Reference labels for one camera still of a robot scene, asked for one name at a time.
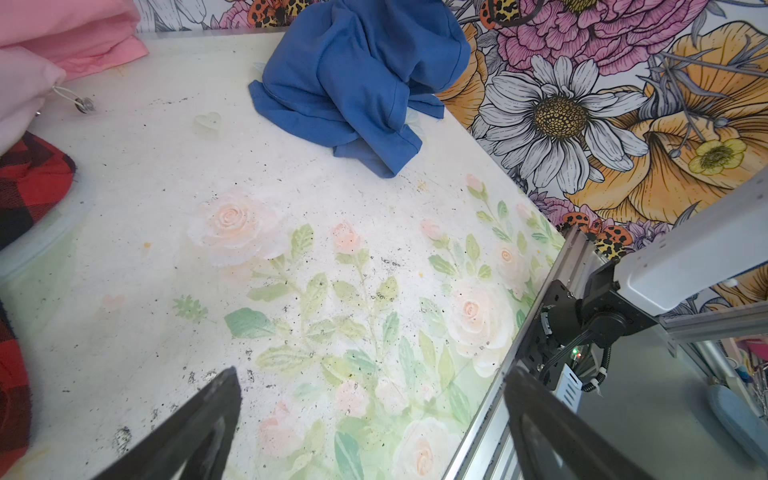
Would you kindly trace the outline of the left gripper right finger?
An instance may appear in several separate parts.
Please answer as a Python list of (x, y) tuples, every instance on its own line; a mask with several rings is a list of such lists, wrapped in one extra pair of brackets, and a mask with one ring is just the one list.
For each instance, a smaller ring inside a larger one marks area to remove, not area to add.
[(522, 367), (505, 377), (508, 425), (525, 479), (649, 479)]

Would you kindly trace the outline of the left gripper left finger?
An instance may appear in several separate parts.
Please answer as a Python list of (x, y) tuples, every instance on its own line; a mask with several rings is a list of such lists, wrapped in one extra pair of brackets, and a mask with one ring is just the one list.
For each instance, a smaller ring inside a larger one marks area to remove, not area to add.
[(99, 479), (221, 479), (238, 424), (236, 369), (220, 372)]

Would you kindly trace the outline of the blue cloth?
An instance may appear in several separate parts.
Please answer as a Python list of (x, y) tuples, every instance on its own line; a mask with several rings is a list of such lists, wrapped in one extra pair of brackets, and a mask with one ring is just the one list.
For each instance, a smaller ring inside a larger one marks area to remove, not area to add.
[(292, 23), (249, 94), (282, 130), (393, 178), (422, 147), (408, 111), (443, 118), (437, 96), (470, 57), (441, 1), (326, 1)]

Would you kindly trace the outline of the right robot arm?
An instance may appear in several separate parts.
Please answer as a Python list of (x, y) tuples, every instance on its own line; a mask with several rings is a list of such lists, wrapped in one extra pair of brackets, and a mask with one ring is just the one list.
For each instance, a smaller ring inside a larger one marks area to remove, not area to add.
[(661, 240), (592, 272), (576, 298), (557, 281), (538, 325), (567, 349), (657, 325), (692, 295), (767, 261), (767, 172), (761, 170)]

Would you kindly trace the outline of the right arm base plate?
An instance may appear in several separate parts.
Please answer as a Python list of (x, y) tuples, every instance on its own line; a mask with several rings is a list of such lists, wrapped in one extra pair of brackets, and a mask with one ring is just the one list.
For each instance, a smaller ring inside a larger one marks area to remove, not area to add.
[(523, 336), (518, 360), (551, 391), (574, 359), (573, 350), (595, 341), (594, 333), (582, 324), (580, 306), (581, 300), (563, 282), (553, 280)]

